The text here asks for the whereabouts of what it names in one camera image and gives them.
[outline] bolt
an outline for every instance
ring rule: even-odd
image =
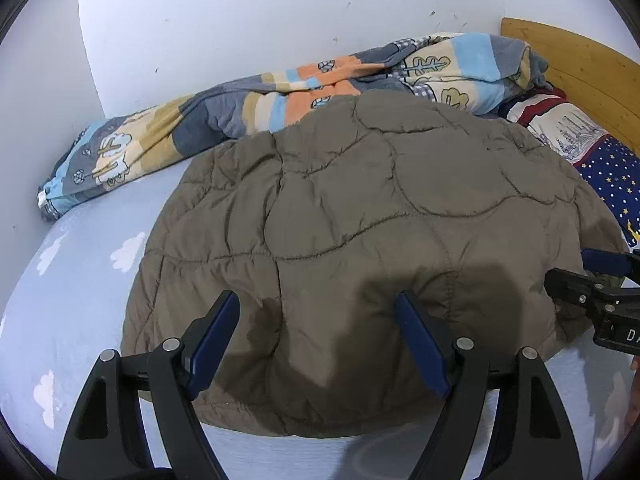
[[[103,363],[106,363],[108,361],[111,361],[115,356],[116,356],[115,350],[112,350],[111,348],[109,348],[107,350],[103,350],[102,352],[100,352],[100,361],[102,361]]]
[[[474,342],[468,337],[459,337],[456,340],[456,346],[461,350],[471,350],[474,347]]]
[[[527,359],[535,359],[536,357],[538,357],[538,352],[536,352],[533,348],[531,348],[530,346],[525,346],[522,349],[522,355],[524,355],[524,357],[526,357]]]
[[[167,339],[164,343],[162,343],[162,349],[164,349],[167,352],[171,352],[175,350],[176,348],[178,348],[178,346],[180,346],[180,340],[175,337],[171,337]]]

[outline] light blue bed sheet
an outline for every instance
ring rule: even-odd
[[[146,238],[188,165],[143,177],[77,206],[51,229],[0,323],[0,408],[16,437],[55,469],[71,412],[98,354],[118,348]],[[548,362],[568,412],[585,478],[620,444],[632,379],[628,356],[585,334]],[[465,479],[478,476],[497,395],[487,397]],[[151,404],[142,413],[156,466],[168,466]],[[337,439],[259,437],[204,426],[230,480],[407,478],[435,416]]]

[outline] bed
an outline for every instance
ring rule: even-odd
[[[18,440],[52,469],[97,355],[120,344],[146,237],[188,163],[140,178],[63,216],[7,306],[0,325],[0,410]],[[146,197],[144,203],[140,196]],[[586,333],[547,364],[574,429],[585,478],[599,472],[621,441],[632,380],[629,363],[628,356],[595,346]],[[496,402],[497,395],[489,394],[465,479],[479,473]],[[166,466],[152,406],[141,403],[154,463]],[[436,417],[325,440],[204,430],[232,480],[256,471],[264,479],[402,479],[414,467]]]

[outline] pillow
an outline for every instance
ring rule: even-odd
[[[535,88],[502,104],[498,115],[529,129],[574,165],[609,206],[630,247],[640,240],[640,159],[559,88]]]

